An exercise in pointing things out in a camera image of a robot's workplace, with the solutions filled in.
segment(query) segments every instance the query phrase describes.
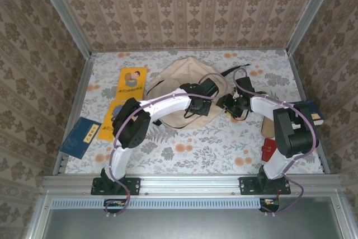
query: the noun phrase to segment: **red object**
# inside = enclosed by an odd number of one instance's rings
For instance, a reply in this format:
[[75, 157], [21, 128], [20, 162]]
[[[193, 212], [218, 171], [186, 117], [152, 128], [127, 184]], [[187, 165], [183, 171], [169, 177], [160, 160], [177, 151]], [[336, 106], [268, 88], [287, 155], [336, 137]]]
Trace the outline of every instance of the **red object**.
[[277, 149], [276, 142], [270, 138], [265, 138], [265, 142], [262, 146], [262, 160], [268, 162]]

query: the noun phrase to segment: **metal frame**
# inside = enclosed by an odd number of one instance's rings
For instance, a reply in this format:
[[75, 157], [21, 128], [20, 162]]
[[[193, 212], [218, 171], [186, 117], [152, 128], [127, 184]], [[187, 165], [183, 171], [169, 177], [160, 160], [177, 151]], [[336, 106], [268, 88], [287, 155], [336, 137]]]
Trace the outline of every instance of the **metal frame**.
[[311, 24], [314, 16], [318, 12], [323, 0], [310, 0], [308, 5], [302, 14], [300, 21], [297, 24], [295, 31], [293, 32], [290, 41], [287, 44], [287, 49], [290, 54], [293, 54], [306, 33], [309, 25]]
[[[292, 69], [292, 72], [293, 72], [293, 76], [295, 78], [295, 82], [296, 82], [297, 89], [298, 89], [299, 95], [301, 97], [301, 100], [306, 101], [307, 97], [306, 97], [306, 94], [304, 92], [303, 85], [302, 85], [300, 76], [298, 74], [297, 66], [295, 64], [295, 60], [294, 60], [294, 58], [292, 56], [292, 53], [288, 52], [288, 57], [289, 57], [289, 62], [290, 62], [290, 65], [291, 65], [291, 69]], [[328, 162], [327, 162], [327, 159], [326, 159], [326, 155], [324, 154], [324, 150], [322, 148], [321, 143], [317, 147], [317, 152], [318, 152], [318, 155], [319, 155], [319, 159], [321, 160], [321, 164], [323, 166], [324, 172], [326, 174], [330, 174], [331, 171], [329, 169]]]
[[[99, 175], [58, 175], [44, 178], [43, 187], [40, 190], [40, 198], [35, 208], [34, 217], [30, 223], [27, 234], [28, 239], [42, 238], [51, 205], [57, 198], [80, 198], [81, 200], [98, 200], [99, 198], [125, 198], [124, 196], [91, 196], [92, 180]], [[193, 199], [230, 200], [243, 198], [273, 198], [275, 195], [241, 195], [239, 190], [239, 177], [250, 175], [128, 175], [128, 177], [140, 177], [142, 179], [139, 199], [165, 200]], [[335, 208], [335, 214], [340, 225], [344, 239], [358, 238], [357, 228], [350, 211], [350, 207], [344, 197], [338, 175], [290, 175], [290, 178], [304, 187], [305, 197], [330, 197]], [[291, 186], [291, 195], [285, 197], [297, 197], [300, 189]]]
[[[79, 115], [81, 114], [83, 100], [86, 95], [86, 89], [88, 86], [88, 82], [90, 81], [94, 63], [95, 60], [92, 56], [89, 58], [88, 61], [85, 61], [84, 63], [81, 79], [79, 80], [77, 92], [74, 97], [71, 112], [69, 114], [68, 122], [66, 125], [66, 129], [63, 134], [62, 143], [65, 141], [67, 135], [69, 134], [70, 130], [72, 130], [72, 128], [76, 124], [76, 121], [79, 118]], [[57, 155], [55, 167], [52, 174], [57, 175], [64, 172], [67, 160], [68, 160], [68, 155], [59, 152], [59, 154]]]
[[[51, 210], [105, 209], [106, 198], [53, 198]], [[127, 209], [260, 209], [259, 198], [132, 197]]]
[[74, 17], [72, 16], [70, 9], [65, 4], [64, 0], [51, 0], [52, 4], [56, 8], [62, 21], [66, 25], [66, 28], [70, 32], [74, 42], [76, 42], [78, 49], [81, 51], [85, 60], [90, 58], [90, 45], [85, 40], [81, 28], [76, 24]]
[[284, 50], [284, 47], [270, 47], [270, 48], [255, 48], [255, 47], [243, 47], [243, 48], [177, 48], [177, 49], [127, 49], [127, 50], [94, 50], [92, 53], [136, 53], [136, 52], [147, 52], [147, 51], [236, 51], [236, 50], [258, 50], [258, 51], [267, 51], [267, 50]]

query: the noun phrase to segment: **patterned wallpaper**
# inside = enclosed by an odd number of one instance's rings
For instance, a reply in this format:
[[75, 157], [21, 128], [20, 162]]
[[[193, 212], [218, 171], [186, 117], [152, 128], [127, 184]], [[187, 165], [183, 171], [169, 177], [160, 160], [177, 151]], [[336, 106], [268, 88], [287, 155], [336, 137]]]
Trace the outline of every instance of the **patterned wallpaper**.
[[50, 0], [0, 0], [0, 238], [26, 231], [83, 63]]
[[64, 0], [91, 50], [285, 48], [309, 0]]
[[324, 0], [294, 58], [326, 117], [322, 144], [358, 220], [358, 0]]

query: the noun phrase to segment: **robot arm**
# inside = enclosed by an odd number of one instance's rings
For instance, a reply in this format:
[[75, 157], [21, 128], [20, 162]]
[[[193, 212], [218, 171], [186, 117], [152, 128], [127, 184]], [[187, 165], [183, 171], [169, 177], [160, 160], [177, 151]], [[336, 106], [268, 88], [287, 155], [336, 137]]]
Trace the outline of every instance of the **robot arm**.
[[[255, 91], [248, 77], [238, 79], [237, 82], [245, 89]], [[121, 147], [114, 153], [111, 168], [116, 179], [122, 179], [125, 176], [125, 168], [130, 154], [133, 148], [140, 145], [144, 140], [151, 122], [178, 110], [187, 110], [199, 115], [208, 114], [211, 105], [210, 101], [198, 97], [176, 96], [179, 93], [193, 93], [192, 88], [199, 91], [198, 93], [201, 95], [210, 96], [205, 91], [200, 92], [202, 89], [199, 89], [200, 87], [196, 88], [197, 86], [198, 85], [190, 84], [183, 85], [181, 88], [165, 95], [172, 96], [172, 98], [157, 103], [155, 101], [165, 96], [139, 102], [135, 99], [127, 100], [113, 122], [114, 135], [118, 132], [124, 120], [126, 120], [134, 110], [147, 104], [155, 104], [138, 112], [136, 119], [131, 119], [119, 135], [119, 141], [117, 141], [117, 143], [120, 142]], [[247, 109], [274, 121], [277, 150], [263, 166], [263, 171], [260, 169], [260, 173], [263, 174], [261, 176], [266, 181], [280, 179], [290, 167], [292, 160], [309, 152], [312, 146], [312, 135], [302, 119], [290, 109], [282, 108], [281, 105], [267, 98], [252, 96], [243, 92], [240, 92], [240, 94], [242, 96], [236, 99], [234, 99], [232, 95], [226, 95], [218, 101], [218, 105], [235, 116], [240, 116], [242, 111]], [[309, 109], [299, 104], [295, 105], [295, 107], [300, 110], [300, 112], [310, 120], [312, 126], [314, 126]], [[292, 122], [300, 127], [293, 129]], [[109, 173], [109, 166], [105, 167], [105, 172], [107, 177], [113, 181]]]
[[[123, 120], [126, 119], [128, 114], [133, 111], [134, 107], [144, 106], [165, 96], [175, 96], [178, 93], [186, 93], [186, 91], [179, 88], [167, 95], [152, 100], [139, 102], [137, 102], [135, 99], [127, 100], [127, 102], [121, 109], [121, 112], [118, 114], [118, 116], [113, 122], [114, 133], [116, 134], [118, 132], [118, 129], [123, 123]], [[189, 107], [190, 103], [190, 97], [179, 96], [171, 99], [166, 99], [155, 105], [146, 107], [140, 112], [132, 125], [129, 126], [130, 129], [124, 129], [123, 134], [119, 138], [119, 141], [121, 142], [121, 147], [116, 149], [112, 161], [112, 173], [116, 179], [122, 179], [125, 176], [125, 169], [129, 161], [130, 155], [133, 151], [133, 148], [139, 145], [144, 140], [149, 127], [149, 123], [156, 121], [172, 112], [178, 110], [186, 110]], [[111, 180], [113, 180], [110, 176], [108, 165], [105, 167], [105, 171], [106, 175]]]

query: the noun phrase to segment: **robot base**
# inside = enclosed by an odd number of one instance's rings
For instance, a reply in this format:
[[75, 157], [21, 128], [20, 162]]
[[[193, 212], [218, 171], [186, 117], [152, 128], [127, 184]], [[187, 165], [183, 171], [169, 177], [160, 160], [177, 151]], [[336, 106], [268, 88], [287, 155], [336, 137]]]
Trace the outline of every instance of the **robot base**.
[[[139, 195], [139, 177], [123, 177], [120, 181], [128, 188], [130, 195]], [[103, 168], [101, 177], [93, 179], [91, 195], [126, 195], [126, 193], [118, 183], [108, 178]]]
[[276, 195], [279, 190], [280, 195], [291, 194], [289, 182], [284, 178], [270, 180], [267, 178], [263, 166], [260, 167], [257, 176], [240, 177], [241, 195]]

